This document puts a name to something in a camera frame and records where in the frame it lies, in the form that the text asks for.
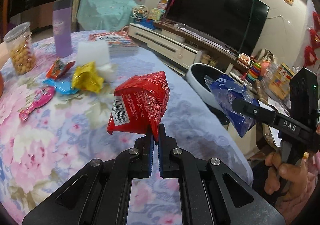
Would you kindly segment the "person's right hand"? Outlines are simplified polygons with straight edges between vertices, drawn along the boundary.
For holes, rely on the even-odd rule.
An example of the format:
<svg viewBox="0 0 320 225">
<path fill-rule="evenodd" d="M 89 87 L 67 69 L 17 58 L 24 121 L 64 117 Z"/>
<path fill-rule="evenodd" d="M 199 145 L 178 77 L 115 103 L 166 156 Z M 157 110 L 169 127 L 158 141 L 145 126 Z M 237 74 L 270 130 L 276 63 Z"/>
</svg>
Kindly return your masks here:
<svg viewBox="0 0 320 225">
<path fill-rule="evenodd" d="M 282 163 L 280 154 L 273 152 L 265 159 L 265 165 L 269 167 L 268 177 L 265 182 L 264 190 L 272 195 L 280 191 L 280 179 L 290 183 L 289 189 L 283 196 L 283 201 L 292 201 L 295 199 L 304 199 L 313 192 L 318 182 L 319 163 L 317 158 L 319 154 L 309 159 L 301 160 L 299 165 Z"/>
</svg>

